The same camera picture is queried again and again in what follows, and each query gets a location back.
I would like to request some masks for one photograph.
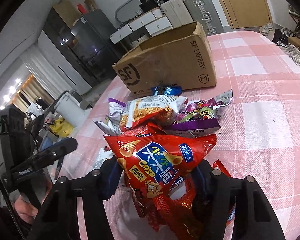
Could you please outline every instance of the silver suitcase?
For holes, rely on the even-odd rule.
[[[211,0],[183,0],[194,21],[202,24],[207,36],[224,33],[223,27]]]
[[[173,28],[193,22],[183,0],[170,0],[161,5],[161,9],[167,16]]]

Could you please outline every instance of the bolt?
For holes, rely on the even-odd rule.
[[[93,176],[98,176],[100,174],[100,170],[96,169],[91,172]]]
[[[246,180],[247,180],[248,182],[254,182],[254,181],[255,181],[254,177],[252,177],[252,176],[247,176],[247,177],[246,177]]]
[[[62,177],[60,177],[60,178],[58,179],[58,182],[64,183],[64,182],[66,181],[66,179],[67,179],[67,177],[62,176]]]
[[[212,173],[213,173],[214,175],[216,175],[216,176],[220,176],[220,175],[221,175],[221,171],[218,170],[218,169],[214,169],[214,170],[212,171]]]

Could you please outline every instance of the tablecloth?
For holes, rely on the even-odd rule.
[[[217,145],[206,159],[220,159],[232,176],[256,178],[281,223],[287,240],[300,234],[300,69],[275,44],[250,31],[208,37],[216,67],[215,87],[187,90],[189,100],[209,99],[229,89],[233,103],[220,120]],[[92,109],[66,156],[60,176],[78,178],[93,169],[103,133],[93,121],[108,113],[108,97],[126,102],[130,93],[116,77]],[[154,232],[138,217],[129,189],[104,201],[115,239],[176,239],[167,226]],[[78,200],[81,239],[87,239],[82,201]],[[226,228],[231,238],[233,223]]]

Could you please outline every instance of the baseboard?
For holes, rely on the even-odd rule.
[[[230,32],[232,29],[231,29],[231,26],[230,25],[227,25],[227,26],[223,26],[223,30],[225,33],[228,33]]]

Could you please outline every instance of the sf express box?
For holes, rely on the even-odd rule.
[[[159,85],[186,90],[217,83],[211,48],[198,22],[141,43],[113,68],[136,97],[151,95],[151,88]]]

